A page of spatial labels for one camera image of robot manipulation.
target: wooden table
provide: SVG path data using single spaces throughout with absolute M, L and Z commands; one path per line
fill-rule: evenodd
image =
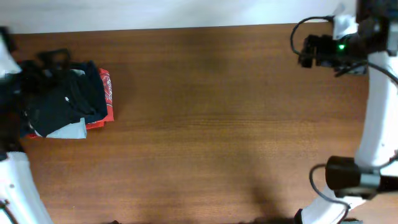
M 111 74 L 115 122 L 86 140 L 23 141 L 54 222 L 237 223 L 308 205 L 311 166 L 359 145 L 368 79 L 298 66 L 292 28 L 15 35 L 19 59 L 66 47 Z M 329 32 L 305 24 L 297 48 Z M 395 223 L 396 206 L 378 196 L 349 216 Z

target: black cable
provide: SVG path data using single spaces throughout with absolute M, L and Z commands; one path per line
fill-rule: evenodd
M 298 24 L 296 24 L 296 26 L 293 28 L 292 34 L 290 35 L 290 47 L 292 48 L 292 51 L 297 55 L 301 55 L 301 53 L 294 48 L 294 43 L 293 43 L 294 34 L 296 33 L 297 28 L 299 28 L 299 26 L 301 24 L 303 24 L 304 22 L 313 20 L 313 19 L 324 19 L 328 22 L 331 22 L 331 21 L 333 21 L 333 16 L 312 16 L 312 17 L 303 19 L 302 21 L 298 22 Z
M 6 216 L 8 217 L 9 221 L 12 224 L 17 224 L 17 221 L 15 220 L 15 218 L 12 216 L 12 214 L 10 213 L 10 211 L 7 208 L 7 205 L 5 203 L 0 202 L 0 209 L 4 211 L 4 213 L 6 214 Z
M 348 73 L 349 71 L 352 71 L 352 70 L 354 70 L 355 68 L 359 68 L 359 67 L 364 66 L 364 65 L 366 65 L 366 64 L 367 64 L 367 62 L 359 62 L 359 63 L 356 63 L 356 64 L 354 64 L 353 66 L 351 66 L 351 67 L 349 67 L 349 68 L 345 68 L 345 69 L 341 70 L 340 72 L 336 73 L 336 74 L 335 74 L 335 77 L 338 78 L 338 77 L 340 77 L 340 76 L 342 76 L 342 75 Z
M 322 192 L 320 192 L 320 191 L 317 189 L 317 186 L 315 186 L 315 183 L 314 183 L 314 181 L 313 181 L 313 173 L 315 172 L 315 170 L 317 170 L 317 169 L 319 169 L 319 168 L 325 168 L 325 167 L 326 167 L 326 164 L 317 164 L 317 165 L 315 165 L 314 167 L 311 168 L 311 170 L 310 170 L 310 175 L 309 175 L 310 183 L 311 183 L 312 189 L 313 189 L 319 196 L 321 196 L 321 198 L 323 198 L 323 199 L 326 200 L 327 202 L 338 203 L 338 204 L 344 205 L 344 206 L 346 207 L 346 210 L 345 210 L 345 212 L 344 212 L 343 217 L 340 218 L 340 220 L 339 220 L 338 223 L 337 223 L 337 224 L 340 224 L 340 223 L 341 223 L 342 221 L 344 221 L 344 219 L 347 217 L 348 212 L 349 212 L 349 210 L 351 209 L 351 206 L 350 206 L 348 203 L 346 203 L 346 202 L 342 202 L 342 201 L 339 201 L 339 200 L 333 200 L 333 199 L 331 199 L 330 197 L 327 197 L 326 195 L 324 195 Z

